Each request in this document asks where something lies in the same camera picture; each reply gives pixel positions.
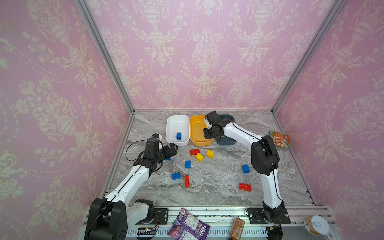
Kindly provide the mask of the dark teal plastic container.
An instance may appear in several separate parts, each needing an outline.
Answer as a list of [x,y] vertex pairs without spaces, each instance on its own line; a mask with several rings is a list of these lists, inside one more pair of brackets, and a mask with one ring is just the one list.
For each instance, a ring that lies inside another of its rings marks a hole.
[[[223,119],[230,119],[231,121],[235,121],[235,118],[231,115],[219,115],[219,117],[223,120]],[[220,146],[231,146],[231,145],[234,145],[237,141],[232,139],[232,138],[229,138],[229,137],[226,137],[226,136],[220,136],[220,137],[217,137],[215,138],[215,141],[218,145]]]

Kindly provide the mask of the yellow plastic container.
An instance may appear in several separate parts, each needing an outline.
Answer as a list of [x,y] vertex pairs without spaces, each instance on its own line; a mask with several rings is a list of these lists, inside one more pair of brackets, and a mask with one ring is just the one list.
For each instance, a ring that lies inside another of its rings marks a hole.
[[205,115],[195,115],[190,118],[191,140],[195,146],[209,146],[214,139],[207,140],[204,137],[204,129],[207,128]]

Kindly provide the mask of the white plastic container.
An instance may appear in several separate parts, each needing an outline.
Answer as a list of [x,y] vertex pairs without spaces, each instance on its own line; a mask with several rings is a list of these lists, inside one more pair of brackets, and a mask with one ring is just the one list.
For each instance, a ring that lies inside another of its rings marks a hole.
[[[186,146],[190,140],[190,119],[186,115],[174,115],[167,119],[166,141],[180,146]],[[182,133],[182,139],[177,140],[177,133]]]

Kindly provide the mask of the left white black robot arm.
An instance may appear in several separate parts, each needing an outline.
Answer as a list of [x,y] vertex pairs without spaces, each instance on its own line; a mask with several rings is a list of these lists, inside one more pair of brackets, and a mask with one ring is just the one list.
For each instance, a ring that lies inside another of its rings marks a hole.
[[159,221],[152,201],[136,200],[134,195],[149,177],[159,170],[158,164],[178,153],[178,146],[162,146],[159,139],[147,139],[146,148],[134,160],[125,179],[105,198],[95,199],[89,210],[85,240],[124,240],[128,230],[137,223]]

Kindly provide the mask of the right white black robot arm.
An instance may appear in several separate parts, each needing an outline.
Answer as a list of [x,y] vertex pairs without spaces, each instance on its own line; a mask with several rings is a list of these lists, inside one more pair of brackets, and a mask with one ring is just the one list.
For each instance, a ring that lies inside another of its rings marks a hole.
[[286,208],[277,177],[280,156],[272,138],[247,131],[229,119],[219,120],[217,123],[209,123],[205,119],[204,122],[207,125],[204,129],[206,139],[226,136],[236,140],[251,152],[251,165],[259,174],[263,187],[265,219],[269,223],[282,223]]

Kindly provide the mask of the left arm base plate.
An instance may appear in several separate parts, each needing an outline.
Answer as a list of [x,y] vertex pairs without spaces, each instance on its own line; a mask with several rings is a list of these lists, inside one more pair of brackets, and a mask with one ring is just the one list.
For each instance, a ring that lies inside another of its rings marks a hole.
[[155,208],[154,214],[151,219],[140,221],[138,225],[166,225],[168,223],[169,209],[168,208]]

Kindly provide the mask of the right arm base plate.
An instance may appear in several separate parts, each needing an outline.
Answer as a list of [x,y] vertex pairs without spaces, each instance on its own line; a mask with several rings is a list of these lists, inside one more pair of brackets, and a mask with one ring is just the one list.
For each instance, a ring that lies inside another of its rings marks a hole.
[[246,215],[251,225],[289,225],[291,219],[285,208],[270,210],[269,208],[248,208]]

